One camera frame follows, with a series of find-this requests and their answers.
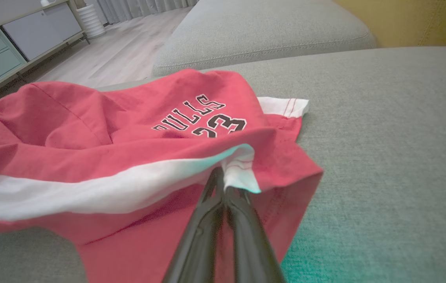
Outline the grey pleated curtain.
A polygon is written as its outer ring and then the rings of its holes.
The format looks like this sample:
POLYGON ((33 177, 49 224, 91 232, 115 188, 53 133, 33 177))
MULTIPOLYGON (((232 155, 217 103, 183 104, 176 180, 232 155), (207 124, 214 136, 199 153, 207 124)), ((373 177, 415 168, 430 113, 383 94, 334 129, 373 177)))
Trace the grey pleated curtain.
POLYGON ((195 6, 200 0, 84 0, 104 16, 104 23, 115 24, 134 18, 195 6))

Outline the large grey sofa chaise cushion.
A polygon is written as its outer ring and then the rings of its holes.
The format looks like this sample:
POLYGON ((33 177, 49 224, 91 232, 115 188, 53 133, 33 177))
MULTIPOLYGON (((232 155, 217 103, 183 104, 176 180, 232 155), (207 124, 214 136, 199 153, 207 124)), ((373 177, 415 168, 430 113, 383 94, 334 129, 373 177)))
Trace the large grey sofa chaise cushion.
MULTIPOLYGON (((295 56, 221 69, 259 98, 307 99, 296 139, 323 170, 282 260, 290 283, 446 283, 446 47, 295 56)), ((223 195, 215 283, 235 283, 223 195)), ((90 283, 42 227, 0 233, 0 283, 90 283)))

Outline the grey sofa seat cushion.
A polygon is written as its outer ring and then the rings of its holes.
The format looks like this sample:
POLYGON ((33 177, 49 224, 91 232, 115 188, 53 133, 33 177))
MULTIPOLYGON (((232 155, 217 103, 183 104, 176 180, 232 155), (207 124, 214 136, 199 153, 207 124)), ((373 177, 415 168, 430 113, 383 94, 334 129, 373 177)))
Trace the grey sofa seat cushion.
POLYGON ((152 76, 376 47, 333 0, 200 0, 160 48, 152 76))

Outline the white ribbed floor vase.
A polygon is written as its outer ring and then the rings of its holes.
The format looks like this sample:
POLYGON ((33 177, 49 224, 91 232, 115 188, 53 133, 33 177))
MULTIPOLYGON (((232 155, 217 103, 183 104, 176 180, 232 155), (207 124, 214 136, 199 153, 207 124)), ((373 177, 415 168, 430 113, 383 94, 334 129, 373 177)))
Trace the white ribbed floor vase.
POLYGON ((87 5, 77 9, 80 20, 83 22, 84 33, 88 39, 100 37, 106 33, 104 25, 98 17, 94 5, 87 5))

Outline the pale green grey TV cabinet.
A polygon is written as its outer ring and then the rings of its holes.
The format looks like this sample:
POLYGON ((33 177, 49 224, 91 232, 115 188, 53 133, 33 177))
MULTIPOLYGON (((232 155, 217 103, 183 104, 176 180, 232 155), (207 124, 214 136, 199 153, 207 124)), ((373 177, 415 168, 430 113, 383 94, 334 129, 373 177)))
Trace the pale green grey TV cabinet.
POLYGON ((87 39, 74 0, 0 0, 0 87, 87 39))

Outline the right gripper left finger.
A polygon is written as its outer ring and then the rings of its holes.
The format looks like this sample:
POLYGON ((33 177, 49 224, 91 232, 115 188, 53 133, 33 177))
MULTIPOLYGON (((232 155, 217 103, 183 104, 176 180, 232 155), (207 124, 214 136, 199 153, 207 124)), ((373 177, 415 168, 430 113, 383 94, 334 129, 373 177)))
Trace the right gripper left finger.
POLYGON ((217 235, 224 214, 224 181, 215 168, 196 204, 162 283, 215 283, 217 235))

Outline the large yellow sofa back cushion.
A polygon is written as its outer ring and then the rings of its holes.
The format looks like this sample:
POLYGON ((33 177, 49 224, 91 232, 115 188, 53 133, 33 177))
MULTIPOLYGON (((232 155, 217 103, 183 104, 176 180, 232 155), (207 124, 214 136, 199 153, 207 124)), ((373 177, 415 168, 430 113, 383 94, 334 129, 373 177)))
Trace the large yellow sofa back cushion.
POLYGON ((334 0, 379 47, 446 46, 446 0, 334 0))

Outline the red Bulls basketball garment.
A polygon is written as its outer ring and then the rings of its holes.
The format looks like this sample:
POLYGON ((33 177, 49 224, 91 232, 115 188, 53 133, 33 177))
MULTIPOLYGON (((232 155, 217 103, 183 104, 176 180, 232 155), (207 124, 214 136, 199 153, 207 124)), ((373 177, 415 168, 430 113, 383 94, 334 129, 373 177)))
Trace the red Bulls basketball garment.
POLYGON ((282 260, 323 174, 296 143, 308 106, 224 70, 108 92, 27 84, 0 99, 0 233, 70 240, 90 283, 160 283, 221 168, 282 260))

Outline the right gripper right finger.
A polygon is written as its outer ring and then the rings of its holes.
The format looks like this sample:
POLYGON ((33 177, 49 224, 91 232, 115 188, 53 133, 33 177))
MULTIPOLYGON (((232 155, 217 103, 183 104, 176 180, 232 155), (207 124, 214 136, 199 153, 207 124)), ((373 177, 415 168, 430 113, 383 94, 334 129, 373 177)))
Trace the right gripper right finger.
POLYGON ((286 283, 250 193, 227 188, 225 206, 233 230, 235 283, 286 283))

